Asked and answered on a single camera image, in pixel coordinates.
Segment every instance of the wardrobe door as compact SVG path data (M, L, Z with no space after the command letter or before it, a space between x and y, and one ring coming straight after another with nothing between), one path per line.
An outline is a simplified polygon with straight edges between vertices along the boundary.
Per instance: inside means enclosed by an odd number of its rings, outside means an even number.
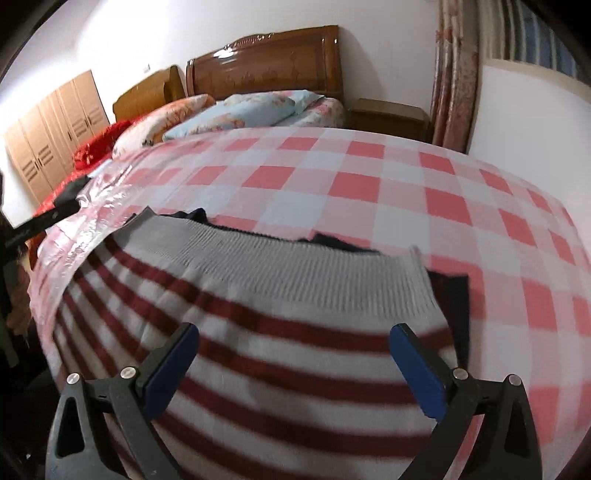
M57 156L56 146L47 133L39 108L33 107L19 121L37 159L37 164L40 164L43 169L43 174L51 188L56 188L66 178L66 171Z
M45 124L47 133L49 134L49 137L56 148L55 152L57 158L60 161L61 166L64 168L66 174L69 174L74 170L74 163L72 162L72 150L70 149L70 146L73 144L73 142L70 141L67 134L65 134L63 131L62 124L66 123L66 118L61 112L59 103L57 104L57 109L59 116L61 117L61 121L51 104L51 99L49 96L45 97L41 102L39 102L39 104L37 104L37 106L39 107L39 111L43 117L43 123Z
M100 101L99 92L96 90L95 80L92 72L84 72L74 78L74 85L78 98L82 104L82 109L86 114L86 120L90 124L93 134L100 133L110 122Z
M93 137L93 133L78 98L74 80L62 85L56 92L60 99L61 110L64 112L68 126L75 137L76 146L89 141Z
M51 110L56 116L57 123L60 127L61 133L63 134L64 142L66 142L66 145L68 146L68 150L70 150L71 153L74 153L78 149L78 142L68 122L68 119L66 118L66 114L61 108L60 98L57 94L57 90L47 95L46 100L48 101L49 105L51 105Z
M33 196L41 203L53 190L43 175L19 122L4 133L4 141L13 165Z

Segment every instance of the floral pillow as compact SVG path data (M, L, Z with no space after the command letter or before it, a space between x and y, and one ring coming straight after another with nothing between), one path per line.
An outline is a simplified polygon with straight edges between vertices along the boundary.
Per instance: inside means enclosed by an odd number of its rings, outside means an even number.
M324 95L320 95L309 90L282 90L280 92L275 93L279 93L280 95L289 97L295 102L294 113L296 115L301 115L304 112L304 110L306 110L310 105L312 105L312 103L315 103L321 98L324 98Z
M184 122L202 110L215 105L211 95L204 93L168 103L146 115L129 127L113 147L113 160L122 155L150 147L162 141L162 135L171 127Z
M171 140L203 132L271 127L290 116L294 109L295 102L278 93L232 95L223 103L218 103L167 131L163 138Z

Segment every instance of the pink and white checkered blanket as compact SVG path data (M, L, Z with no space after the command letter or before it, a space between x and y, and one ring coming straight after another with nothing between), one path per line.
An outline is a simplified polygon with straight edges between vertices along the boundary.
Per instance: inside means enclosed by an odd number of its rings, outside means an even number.
M203 207L216 223L284 238L319 231L386 254L416 245L429 268L468 273L470 371L523 379L545 478L590 427L591 264L565 208L535 186L433 145L327 128L204 134L124 160L89 184L83 209L40 249L30 292L56 378L80 362L98 362L95 374L101 371L104 344L126 328L115 320L105 339L91 342L76 322L56 323L61 309L88 308L92 291L63 293L90 251L146 206L158 213ZM81 358L82 342L96 356ZM223 457L190 438L170 441L187 456L210 455L206 462ZM222 477L249 476L236 468Z

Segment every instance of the metal screw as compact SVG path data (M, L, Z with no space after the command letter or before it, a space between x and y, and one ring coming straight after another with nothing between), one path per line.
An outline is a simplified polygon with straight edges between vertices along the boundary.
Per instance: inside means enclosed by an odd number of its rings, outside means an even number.
M521 379L517 375L511 374L509 375L509 383L515 387L519 387L521 385Z
M68 375L68 378L66 378L66 381L70 385L74 385L75 383L78 383L78 380L79 379L80 379L80 375L79 374L70 374L70 375Z
M456 368L453 371L453 378L456 380L466 380L468 378L468 372L466 372L463 368Z
M134 376L135 376L135 368L134 367L125 367L121 371L121 378L124 378L126 380L129 380L130 378L133 378Z

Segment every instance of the carved wooden headboard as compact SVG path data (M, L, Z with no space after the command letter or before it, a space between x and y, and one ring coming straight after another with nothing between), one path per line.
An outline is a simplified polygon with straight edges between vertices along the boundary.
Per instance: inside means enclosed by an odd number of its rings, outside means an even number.
M303 89L343 100L337 25L249 35L187 63L189 95Z

